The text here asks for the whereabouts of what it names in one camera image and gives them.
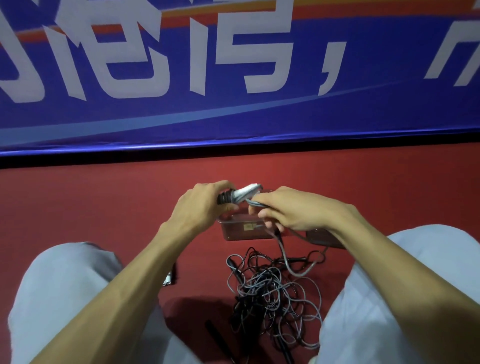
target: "left hand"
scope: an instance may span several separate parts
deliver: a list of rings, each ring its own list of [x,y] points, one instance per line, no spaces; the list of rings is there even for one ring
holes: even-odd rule
[[[229,181],[198,183],[179,198],[168,220],[199,234],[213,225],[215,219],[227,211],[236,210],[235,204],[216,204],[218,194],[235,188]]]

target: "red carpet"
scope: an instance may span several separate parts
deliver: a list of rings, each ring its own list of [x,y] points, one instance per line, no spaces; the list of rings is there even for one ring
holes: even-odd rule
[[[480,144],[462,144],[0,170],[1,363],[10,360],[7,315],[36,255],[60,243],[92,241],[128,263],[197,182],[287,185],[352,203],[385,234],[442,223],[478,240],[479,166]],[[312,249],[293,238],[286,242],[289,255]],[[225,322],[233,300],[225,259],[250,245],[279,255],[273,241],[226,242],[215,225],[187,248],[178,261],[178,283],[160,294],[168,324],[206,362],[223,362],[204,329],[207,318],[232,339]],[[352,264],[347,252],[331,249],[312,274],[323,314]],[[317,335],[310,330],[311,340]],[[263,347],[269,359],[257,361],[283,362],[268,340]],[[293,353],[298,363],[313,355],[302,348]]]

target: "cable bundle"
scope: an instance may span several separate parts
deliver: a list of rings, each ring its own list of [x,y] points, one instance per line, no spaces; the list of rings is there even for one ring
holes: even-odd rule
[[[259,335],[267,333],[273,345],[281,351],[288,347],[301,345],[308,349],[318,349],[320,343],[308,343],[304,340],[305,323],[319,320],[322,323],[320,307],[322,296],[315,282],[306,277],[313,266],[325,261],[326,248],[321,252],[311,251],[306,257],[287,258],[279,234],[275,234],[282,251],[282,257],[272,259],[250,247],[245,256],[232,254],[227,258],[227,265],[232,269],[227,285],[237,295],[237,303],[231,318],[234,332],[241,332],[249,337],[251,347]],[[320,260],[311,261],[312,254],[318,253]],[[238,267],[232,258],[241,259]],[[297,269],[292,264],[302,263]],[[230,285],[232,275],[237,277],[239,285],[236,290]],[[318,292],[319,303],[316,305],[307,299],[299,280],[312,282]],[[306,313],[307,306],[314,308],[314,314]]]

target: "hand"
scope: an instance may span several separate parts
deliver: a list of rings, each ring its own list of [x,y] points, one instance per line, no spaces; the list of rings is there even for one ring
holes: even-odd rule
[[[352,205],[289,187],[257,194],[252,200],[270,208],[249,206],[249,213],[258,213],[258,217],[265,219],[268,228],[275,223],[281,231],[283,226],[298,231],[333,229],[339,216],[356,211]]]
[[[218,194],[229,188],[235,188],[229,181],[196,184],[179,198],[168,221],[192,229],[194,234],[207,230],[221,214],[239,208],[235,204],[216,204]]]

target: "forearm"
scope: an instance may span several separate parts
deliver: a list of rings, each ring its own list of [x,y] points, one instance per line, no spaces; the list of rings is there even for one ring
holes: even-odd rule
[[[480,306],[357,216],[332,233],[370,277],[409,341],[428,360],[471,362]]]
[[[193,234],[162,225],[152,242],[32,361],[122,363],[157,303],[162,283]]]

